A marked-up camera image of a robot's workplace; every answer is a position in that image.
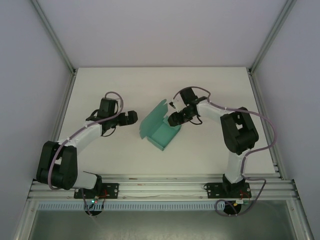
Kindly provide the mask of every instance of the cable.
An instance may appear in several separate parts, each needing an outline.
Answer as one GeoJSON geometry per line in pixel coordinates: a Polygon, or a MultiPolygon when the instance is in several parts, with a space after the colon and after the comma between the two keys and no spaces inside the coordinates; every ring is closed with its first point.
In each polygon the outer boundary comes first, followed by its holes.
{"type": "Polygon", "coordinates": [[[237,211],[236,209],[234,208],[234,206],[229,202],[229,201],[226,201],[226,200],[223,200],[223,199],[219,199],[215,202],[215,205],[214,205],[214,208],[215,208],[215,211],[217,214],[219,214],[220,216],[223,216],[223,217],[236,217],[236,216],[241,216],[241,215],[244,215],[246,214],[247,212],[249,212],[252,207],[256,204],[258,198],[260,197],[266,183],[267,183],[267,180],[265,178],[262,178],[262,177],[259,177],[259,178],[255,178],[255,177],[246,177],[244,176],[244,170],[245,170],[245,163],[246,163],[246,160],[248,158],[248,156],[250,154],[253,154],[253,153],[256,153],[256,152],[260,152],[260,151],[263,151],[263,150],[266,150],[266,149],[270,149],[272,148],[275,144],[276,144],[276,141],[277,141],[277,138],[278,138],[278,135],[277,135],[277,131],[275,129],[275,126],[274,124],[265,116],[257,113],[257,112],[254,112],[254,111],[248,111],[248,110],[243,110],[243,109],[237,109],[237,108],[230,108],[230,107],[223,107],[223,106],[220,106],[220,105],[217,105],[213,102],[210,102],[210,96],[211,96],[211,92],[208,91],[207,89],[203,88],[203,87],[199,87],[199,86],[189,86],[189,87],[185,87],[183,89],[181,89],[180,91],[178,91],[173,99],[175,99],[177,97],[177,95],[185,90],[185,89],[188,89],[188,88],[194,88],[194,89],[200,89],[202,91],[205,91],[206,93],[208,93],[208,97],[207,97],[207,101],[208,103],[217,108],[217,109],[220,109],[220,110],[224,110],[224,111],[230,111],[230,112],[239,112],[239,113],[245,113],[245,114],[252,114],[252,115],[256,115],[258,116],[259,118],[265,120],[266,122],[268,122],[268,124],[270,124],[271,128],[272,128],[272,131],[273,131],[273,141],[270,145],[268,146],[265,146],[265,147],[261,147],[261,148],[258,148],[258,149],[255,149],[255,150],[251,150],[251,151],[248,151],[244,156],[243,156],[243,159],[242,159],[242,162],[241,162],[241,169],[240,169],[240,173],[241,173],[241,176],[245,179],[245,180],[248,180],[248,181],[263,181],[263,184],[262,184],[262,187],[259,191],[259,193],[257,194],[257,196],[255,197],[255,199],[251,202],[250,206],[244,211],[244,212],[241,212],[241,213],[238,213],[237,214],[237,211]],[[236,213],[235,215],[225,215],[225,214],[222,214],[220,213],[218,210],[217,210],[217,206],[218,206],[218,203],[220,202],[225,202],[227,203],[228,205],[230,205],[232,207],[232,209],[234,210],[234,212],[236,213]]]}
{"type": "Polygon", "coordinates": [[[201,121],[201,119],[199,118],[199,116],[197,115],[196,118],[199,120],[199,123],[195,123],[193,121],[189,121],[190,123],[192,123],[193,125],[201,125],[203,122],[201,121]]]}
{"type": "Polygon", "coordinates": [[[90,116],[94,116],[97,112],[99,111],[99,109],[94,110],[90,116]]]}
{"type": "Polygon", "coordinates": [[[112,131],[110,134],[108,134],[108,135],[101,135],[101,137],[104,137],[104,138],[109,137],[109,136],[111,136],[112,134],[114,134],[115,131],[116,131],[116,127],[113,129],[113,131],[112,131]]]}
{"type": "Polygon", "coordinates": [[[241,200],[244,198],[244,195],[246,195],[248,197],[248,201],[250,201],[250,195],[246,192],[243,192],[242,190],[240,190],[240,195],[241,195],[241,200]]]}
{"type": "Polygon", "coordinates": [[[91,217],[92,216],[92,213],[90,212],[89,210],[89,207],[88,207],[88,204],[87,204],[87,201],[86,201],[86,198],[85,198],[85,193],[84,193],[84,189],[81,188],[81,193],[82,193],[82,199],[83,199],[83,202],[84,202],[84,206],[86,208],[86,211],[88,212],[89,216],[91,217]]]}
{"type": "Polygon", "coordinates": [[[104,199],[103,199],[102,206],[101,206],[101,208],[103,210],[105,209],[105,201],[106,201],[107,195],[108,195],[107,190],[104,190],[104,199]]]}
{"type": "Polygon", "coordinates": [[[99,198],[105,198],[105,197],[107,197],[107,190],[103,190],[103,192],[104,192],[104,196],[99,196],[99,198]]]}
{"type": "Polygon", "coordinates": [[[135,199],[148,199],[148,198],[156,198],[156,197],[192,197],[195,196],[195,194],[192,195],[170,195],[170,194],[160,194],[160,195],[152,195],[152,196],[128,196],[128,195],[122,195],[122,197],[126,198],[135,198],[135,199]]]}
{"type": "Polygon", "coordinates": [[[87,129],[88,127],[91,127],[95,124],[100,124],[100,123],[103,123],[105,121],[108,121],[108,120],[111,120],[111,119],[114,119],[116,118],[117,116],[119,116],[119,114],[122,112],[122,110],[124,109],[124,100],[123,98],[119,95],[119,93],[115,92],[115,91],[108,91],[104,97],[106,98],[108,94],[115,94],[117,95],[119,98],[120,98],[120,110],[119,112],[117,112],[115,115],[111,116],[111,117],[107,117],[107,118],[104,118],[104,119],[101,119],[101,120],[98,120],[98,121],[94,121],[94,122],[91,122],[89,123],[87,126],[83,126],[82,128],[80,128],[78,131],[76,131],[74,134],[72,134],[70,137],[68,137],[63,143],[61,143],[61,145],[59,146],[59,148],[57,149],[57,151],[55,152],[54,156],[53,156],[53,159],[52,159],[52,162],[51,162],[51,165],[50,165],[50,168],[49,168],[49,173],[48,173],[48,185],[49,185],[49,188],[52,189],[52,190],[58,190],[60,189],[59,187],[53,187],[52,186],[52,183],[51,183],[51,176],[52,176],[52,171],[54,169],[54,165],[55,165],[55,162],[59,156],[59,153],[61,152],[62,148],[69,142],[71,141],[75,136],[77,136],[79,133],[81,133],[83,130],[87,129]]]}

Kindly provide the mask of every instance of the aluminum frame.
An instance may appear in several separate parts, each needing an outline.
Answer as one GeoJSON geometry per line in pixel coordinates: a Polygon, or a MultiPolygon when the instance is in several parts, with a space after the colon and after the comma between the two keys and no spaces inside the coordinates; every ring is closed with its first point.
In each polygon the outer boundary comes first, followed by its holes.
{"type": "MultiPolygon", "coordinates": [[[[250,74],[249,79],[258,110],[260,113],[265,114],[265,112],[263,112],[265,109],[264,102],[260,92],[257,90],[257,83],[250,74]]],[[[57,139],[60,134],[75,80],[76,74],[69,80],[63,104],[59,111],[59,116],[52,134],[52,139],[57,139]]],[[[271,141],[272,134],[268,131],[268,126],[264,125],[263,128],[267,141],[271,141]]],[[[299,194],[295,184],[292,180],[284,180],[282,166],[278,165],[278,160],[280,159],[278,158],[278,150],[275,149],[270,153],[274,161],[273,165],[275,174],[263,176],[266,178],[267,184],[259,200],[286,201],[288,209],[295,209],[294,211],[290,211],[290,218],[295,235],[299,237],[299,240],[312,240],[312,233],[303,208],[299,203],[299,194]]],[[[249,175],[249,177],[261,177],[261,175],[249,175]]],[[[112,201],[135,201],[137,203],[141,201],[197,201],[201,203],[203,201],[208,201],[207,192],[203,189],[203,186],[210,182],[221,182],[221,179],[222,175],[220,174],[186,175],[179,177],[152,175],[102,175],[103,182],[120,184],[120,192],[118,195],[119,199],[113,199],[112,201]]],[[[250,185],[252,197],[254,198],[258,194],[262,186],[262,182],[251,182],[250,185]]],[[[43,201],[75,201],[73,195],[73,190],[51,191],[46,184],[34,181],[28,195],[27,203],[20,220],[15,240],[24,240],[29,238],[39,203],[43,201]]]]}
{"type": "MultiPolygon", "coordinates": [[[[76,80],[77,72],[75,71],[68,55],[51,27],[44,11],[37,0],[30,0],[37,15],[40,17],[44,28],[47,30],[52,43],[55,45],[57,51],[62,56],[64,63],[71,72],[71,77],[68,81],[68,86],[63,97],[63,103],[58,113],[58,118],[54,126],[51,139],[56,141],[60,135],[63,121],[68,108],[68,103],[71,97],[73,86],[76,80]]],[[[276,38],[287,16],[294,7],[297,0],[287,0],[283,9],[270,33],[266,37],[258,55],[256,56],[252,67],[248,69],[248,76],[251,83],[251,88],[257,104],[258,111],[268,116],[266,107],[263,102],[262,93],[258,83],[255,81],[254,72],[261,63],[262,59],[268,52],[271,44],[276,38]]],[[[272,141],[273,133],[271,128],[262,122],[265,131],[267,142],[272,141]]],[[[299,194],[295,188],[295,183],[287,180],[287,174],[282,163],[282,158],[277,146],[270,150],[272,161],[276,173],[272,175],[265,175],[267,184],[265,191],[262,192],[260,200],[285,200],[289,210],[293,231],[297,239],[312,240],[312,232],[310,230],[305,212],[303,210],[299,194]]],[[[103,175],[104,182],[120,183],[120,199],[113,201],[197,201],[199,203],[208,201],[207,193],[202,188],[208,182],[220,182],[221,175],[200,175],[200,176],[180,176],[179,178],[168,177],[141,177],[141,176],[121,176],[121,175],[103,175]]],[[[261,182],[251,182],[252,197],[255,197],[261,187],[261,182]]],[[[36,218],[36,213],[40,202],[43,201],[75,201],[73,199],[73,191],[58,190],[55,192],[48,191],[49,187],[45,184],[33,182],[31,190],[26,201],[23,214],[21,216],[17,231],[15,233],[15,240],[29,239],[32,231],[32,226],[36,218]]]]}

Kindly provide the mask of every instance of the glass panel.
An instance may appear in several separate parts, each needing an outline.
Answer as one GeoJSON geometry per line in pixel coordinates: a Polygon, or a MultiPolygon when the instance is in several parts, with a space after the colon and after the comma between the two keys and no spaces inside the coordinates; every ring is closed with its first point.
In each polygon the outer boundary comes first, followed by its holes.
{"type": "Polygon", "coordinates": [[[294,240],[285,201],[259,201],[243,216],[214,211],[38,211],[30,240],[294,240]]]}

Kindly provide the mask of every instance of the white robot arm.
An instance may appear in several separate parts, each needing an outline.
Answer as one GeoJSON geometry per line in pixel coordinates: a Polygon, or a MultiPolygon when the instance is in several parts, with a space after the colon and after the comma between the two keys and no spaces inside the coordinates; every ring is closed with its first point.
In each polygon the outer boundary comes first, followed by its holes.
{"type": "MultiPolygon", "coordinates": [[[[208,101],[203,100],[199,104],[196,105],[197,112],[199,117],[209,118],[216,123],[220,124],[220,118],[225,114],[230,114],[231,111],[223,111],[218,109],[208,103],[208,101]]],[[[249,150],[245,150],[242,154],[238,155],[234,152],[229,151],[228,164],[225,172],[225,177],[229,180],[230,183],[236,184],[240,182],[243,177],[241,175],[241,163],[244,155],[249,150]]]]}
{"type": "Polygon", "coordinates": [[[47,141],[43,147],[36,173],[36,180],[57,188],[69,190],[81,188],[91,190],[94,196],[101,195],[101,176],[89,172],[78,171],[78,155],[92,141],[103,136],[109,129],[116,126],[126,126],[137,122],[135,111],[118,112],[118,101],[102,98],[99,109],[95,110],[85,121],[84,127],[74,134],[74,137],[60,139],[57,142],[47,141]]]}
{"type": "Polygon", "coordinates": [[[179,92],[183,103],[173,100],[170,105],[177,110],[168,118],[170,126],[174,127],[190,122],[193,117],[205,117],[221,124],[224,143],[229,150],[228,164],[222,183],[213,184],[208,197],[220,199],[240,198],[247,192],[249,184],[245,182],[241,173],[245,154],[255,146],[259,140],[258,132],[248,113],[221,110],[208,102],[207,97],[197,97],[191,87],[179,92]]]}

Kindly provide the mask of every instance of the black mounting plate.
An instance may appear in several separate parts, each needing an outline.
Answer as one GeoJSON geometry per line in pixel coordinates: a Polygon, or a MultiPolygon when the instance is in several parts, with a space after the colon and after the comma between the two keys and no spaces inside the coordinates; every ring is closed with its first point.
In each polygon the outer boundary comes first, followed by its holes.
{"type": "MultiPolygon", "coordinates": [[[[117,199],[119,193],[119,183],[102,183],[102,192],[106,190],[106,197],[99,197],[99,199],[117,199]]],[[[94,199],[96,194],[91,189],[83,189],[85,199],[94,199]]],[[[74,192],[75,199],[82,199],[82,191],[74,192]]]]}
{"type": "Polygon", "coordinates": [[[208,199],[248,199],[248,196],[250,198],[252,196],[250,185],[247,182],[237,191],[231,192],[224,190],[222,182],[209,182],[205,184],[203,188],[207,192],[208,199]]]}

